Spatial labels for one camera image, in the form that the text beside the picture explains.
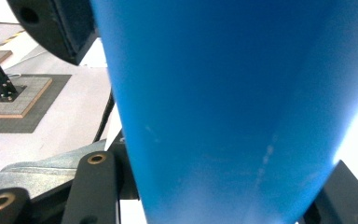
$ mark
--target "blue surface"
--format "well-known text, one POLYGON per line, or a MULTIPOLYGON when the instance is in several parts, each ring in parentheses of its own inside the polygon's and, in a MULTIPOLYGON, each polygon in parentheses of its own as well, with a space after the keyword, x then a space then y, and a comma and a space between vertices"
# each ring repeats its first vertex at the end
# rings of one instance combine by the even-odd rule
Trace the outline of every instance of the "blue surface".
POLYGON ((358 1, 92 4, 148 223, 294 223, 358 111, 358 1))

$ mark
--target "blue cylinder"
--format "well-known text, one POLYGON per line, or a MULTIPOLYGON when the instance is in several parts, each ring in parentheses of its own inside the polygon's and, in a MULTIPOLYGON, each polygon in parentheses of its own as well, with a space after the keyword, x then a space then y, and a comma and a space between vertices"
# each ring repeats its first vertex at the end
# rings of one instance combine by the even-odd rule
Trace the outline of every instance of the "blue cylinder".
POLYGON ((358 1, 91 2, 148 223, 294 223, 358 111, 358 1))

